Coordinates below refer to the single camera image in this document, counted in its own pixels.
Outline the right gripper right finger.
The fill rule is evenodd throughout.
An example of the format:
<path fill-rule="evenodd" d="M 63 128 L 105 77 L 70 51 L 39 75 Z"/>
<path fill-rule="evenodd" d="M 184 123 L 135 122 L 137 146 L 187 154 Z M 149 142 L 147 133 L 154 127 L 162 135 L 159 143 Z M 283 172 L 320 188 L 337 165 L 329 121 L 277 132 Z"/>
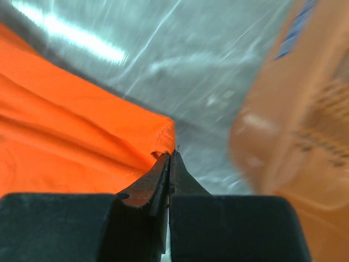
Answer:
<path fill-rule="evenodd" d="M 298 216 L 285 198 L 212 195 L 177 151 L 169 179 L 172 261 L 312 260 Z"/>

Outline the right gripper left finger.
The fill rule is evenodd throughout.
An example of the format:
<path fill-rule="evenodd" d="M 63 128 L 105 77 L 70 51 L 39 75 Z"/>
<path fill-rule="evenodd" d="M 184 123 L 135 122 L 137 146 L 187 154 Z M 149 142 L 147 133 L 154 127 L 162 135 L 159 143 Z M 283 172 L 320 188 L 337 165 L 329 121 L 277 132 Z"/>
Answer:
<path fill-rule="evenodd" d="M 160 261 L 170 156 L 116 194 L 1 198 L 1 261 Z"/>

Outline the orange t shirt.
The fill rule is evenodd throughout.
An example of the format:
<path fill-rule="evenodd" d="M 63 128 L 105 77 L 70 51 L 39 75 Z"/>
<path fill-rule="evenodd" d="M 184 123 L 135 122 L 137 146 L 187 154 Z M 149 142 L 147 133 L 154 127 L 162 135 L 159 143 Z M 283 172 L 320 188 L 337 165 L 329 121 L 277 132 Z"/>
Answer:
<path fill-rule="evenodd" d="M 1 194 L 118 193 L 175 149 L 175 124 L 39 56 L 1 25 Z"/>

